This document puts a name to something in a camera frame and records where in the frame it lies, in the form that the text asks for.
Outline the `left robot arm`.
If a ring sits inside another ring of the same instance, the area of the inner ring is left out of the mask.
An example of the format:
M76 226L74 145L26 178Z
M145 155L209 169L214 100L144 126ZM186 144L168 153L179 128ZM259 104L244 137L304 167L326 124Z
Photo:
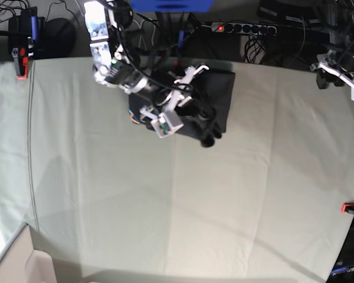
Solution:
M317 86L324 90L331 84L347 85L354 101L354 1L315 1L313 10L330 35L327 52L310 66Z

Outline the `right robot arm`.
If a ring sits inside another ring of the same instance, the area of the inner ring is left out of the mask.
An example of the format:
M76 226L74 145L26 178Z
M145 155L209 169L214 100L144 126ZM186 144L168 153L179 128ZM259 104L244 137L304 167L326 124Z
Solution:
M119 88L129 95L129 115L163 139L179 133L212 147L223 131L208 96L195 86L206 64L189 65L177 73L161 70L172 50L170 36L147 51L132 45L133 10L127 1L87 1L85 23L90 36L93 77L100 85Z

